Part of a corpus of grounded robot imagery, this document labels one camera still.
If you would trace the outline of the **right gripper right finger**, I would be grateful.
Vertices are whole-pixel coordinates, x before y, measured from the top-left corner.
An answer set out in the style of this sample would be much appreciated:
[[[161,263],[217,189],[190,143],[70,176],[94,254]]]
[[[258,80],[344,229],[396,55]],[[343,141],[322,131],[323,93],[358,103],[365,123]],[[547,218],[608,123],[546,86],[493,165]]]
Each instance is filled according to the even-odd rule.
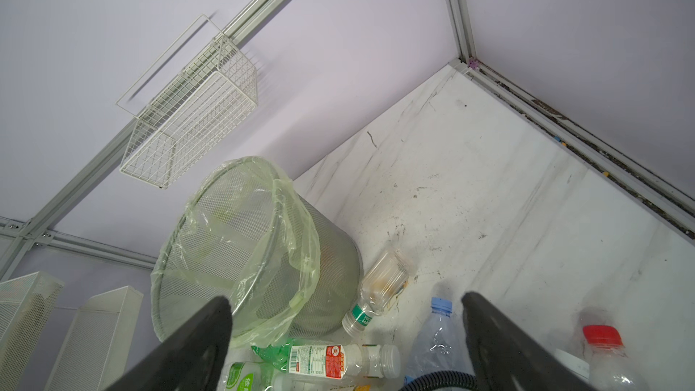
[[[476,291],[462,298],[466,346],[481,390],[590,390]]]

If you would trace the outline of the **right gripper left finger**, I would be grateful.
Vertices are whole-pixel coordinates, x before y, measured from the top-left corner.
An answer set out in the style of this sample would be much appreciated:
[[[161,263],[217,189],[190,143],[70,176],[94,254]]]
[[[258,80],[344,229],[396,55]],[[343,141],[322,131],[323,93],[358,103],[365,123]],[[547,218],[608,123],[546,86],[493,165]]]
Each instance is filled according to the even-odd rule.
[[[232,330],[229,300],[215,297],[108,389],[215,390]]]

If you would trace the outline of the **tall blue cap bottle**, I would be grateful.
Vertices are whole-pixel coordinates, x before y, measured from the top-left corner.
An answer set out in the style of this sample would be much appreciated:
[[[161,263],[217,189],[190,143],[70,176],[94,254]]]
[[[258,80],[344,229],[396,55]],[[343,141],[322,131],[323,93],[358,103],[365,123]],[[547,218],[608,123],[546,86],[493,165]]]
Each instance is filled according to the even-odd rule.
[[[463,351],[462,333],[452,319],[452,302],[433,297],[431,313],[421,327],[405,365],[404,384],[437,371],[472,374],[471,362]]]

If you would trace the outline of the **red cap water bottle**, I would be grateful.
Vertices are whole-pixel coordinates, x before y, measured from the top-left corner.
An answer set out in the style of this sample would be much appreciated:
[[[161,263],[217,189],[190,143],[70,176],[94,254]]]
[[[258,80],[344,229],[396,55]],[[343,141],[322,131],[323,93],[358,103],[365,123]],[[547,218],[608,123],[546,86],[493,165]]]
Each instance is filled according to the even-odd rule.
[[[589,383],[596,390],[649,390],[647,381],[626,353],[619,331],[608,325],[583,328],[591,349]]]

